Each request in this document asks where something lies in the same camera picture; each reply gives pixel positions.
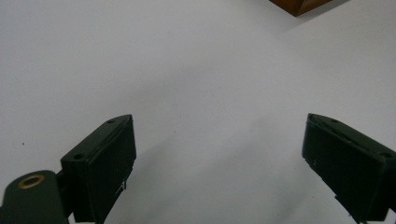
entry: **wooden object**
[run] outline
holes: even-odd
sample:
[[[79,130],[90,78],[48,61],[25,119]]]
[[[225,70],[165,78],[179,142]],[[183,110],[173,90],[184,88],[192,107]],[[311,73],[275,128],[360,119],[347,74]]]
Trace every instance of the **wooden object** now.
[[[297,17],[316,7],[320,7],[332,0],[270,0],[277,6],[283,8],[291,15]]]

